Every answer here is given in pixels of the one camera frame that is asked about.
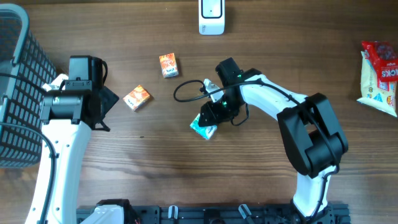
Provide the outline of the teal Kleenex tissue pack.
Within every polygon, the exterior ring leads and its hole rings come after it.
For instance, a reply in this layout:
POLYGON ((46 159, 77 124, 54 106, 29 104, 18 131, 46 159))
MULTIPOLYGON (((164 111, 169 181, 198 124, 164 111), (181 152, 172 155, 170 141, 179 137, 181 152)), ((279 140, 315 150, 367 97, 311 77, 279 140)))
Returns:
POLYGON ((195 119, 191 122, 190 127, 201 137, 203 137, 206 140, 209 140, 217 130, 217 125, 200 127, 198 124, 199 118, 200 114, 197 114, 195 119))

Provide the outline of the orange Kleenex Cherish pack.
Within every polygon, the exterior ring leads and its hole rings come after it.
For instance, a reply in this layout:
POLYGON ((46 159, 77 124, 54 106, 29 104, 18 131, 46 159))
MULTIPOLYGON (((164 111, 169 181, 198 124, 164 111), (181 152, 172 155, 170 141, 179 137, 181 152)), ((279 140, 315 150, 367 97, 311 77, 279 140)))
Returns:
POLYGON ((140 106, 142 106, 149 98, 149 92, 145 90, 142 85, 138 85, 123 98, 123 101, 128 105, 128 107, 130 107, 130 109, 135 111, 140 106))

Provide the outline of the orange Kleenex Enjoy pack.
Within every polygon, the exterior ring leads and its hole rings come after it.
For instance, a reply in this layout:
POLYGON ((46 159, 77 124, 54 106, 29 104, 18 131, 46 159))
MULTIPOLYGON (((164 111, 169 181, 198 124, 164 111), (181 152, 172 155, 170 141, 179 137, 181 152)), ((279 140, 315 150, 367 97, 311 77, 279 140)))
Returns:
POLYGON ((179 74, 177 60, 174 53, 159 57, 160 67, 164 78, 175 77, 179 74))

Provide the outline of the yellow chips bag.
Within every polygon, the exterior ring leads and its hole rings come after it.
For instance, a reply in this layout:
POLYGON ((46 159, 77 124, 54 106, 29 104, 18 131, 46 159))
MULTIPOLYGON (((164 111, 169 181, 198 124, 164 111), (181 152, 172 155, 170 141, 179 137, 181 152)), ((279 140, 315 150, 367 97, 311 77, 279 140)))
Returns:
POLYGON ((361 51, 361 55, 361 97, 357 101, 396 118, 397 82, 381 82, 368 59, 368 54, 361 51))

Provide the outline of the red snack packet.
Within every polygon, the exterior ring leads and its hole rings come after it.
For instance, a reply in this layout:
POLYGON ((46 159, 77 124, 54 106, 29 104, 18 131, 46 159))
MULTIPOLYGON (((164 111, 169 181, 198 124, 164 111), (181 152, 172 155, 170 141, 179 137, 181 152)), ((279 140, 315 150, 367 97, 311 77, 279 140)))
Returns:
POLYGON ((378 79, 382 82, 397 81, 397 53, 389 42, 362 41, 363 49, 368 53, 369 61, 378 79))

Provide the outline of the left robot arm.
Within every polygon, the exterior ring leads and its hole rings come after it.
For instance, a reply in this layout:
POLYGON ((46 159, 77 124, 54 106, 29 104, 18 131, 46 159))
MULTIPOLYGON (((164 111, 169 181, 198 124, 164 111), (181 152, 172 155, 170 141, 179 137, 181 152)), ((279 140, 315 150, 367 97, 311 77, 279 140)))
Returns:
POLYGON ((83 157, 96 125, 119 96, 105 87, 106 62, 98 57, 70 57, 68 79, 48 91, 40 120, 44 136, 37 183, 26 223, 76 223, 76 203, 83 157))

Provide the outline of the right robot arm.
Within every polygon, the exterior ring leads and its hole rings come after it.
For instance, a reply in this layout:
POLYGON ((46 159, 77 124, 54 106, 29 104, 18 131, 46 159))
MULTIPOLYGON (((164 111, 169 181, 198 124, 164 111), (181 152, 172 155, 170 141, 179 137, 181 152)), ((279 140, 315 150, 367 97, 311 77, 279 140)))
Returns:
POLYGON ((259 108, 275 119, 286 156, 297 171, 297 188, 291 200, 291 223, 349 223, 347 205, 327 200, 328 186, 339 173, 348 140, 328 98, 294 93, 254 68, 243 71, 232 58, 215 68, 217 86, 202 81, 200 91, 210 100, 200 109, 198 124, 215 126, 239 114, 242 106, 259 108))

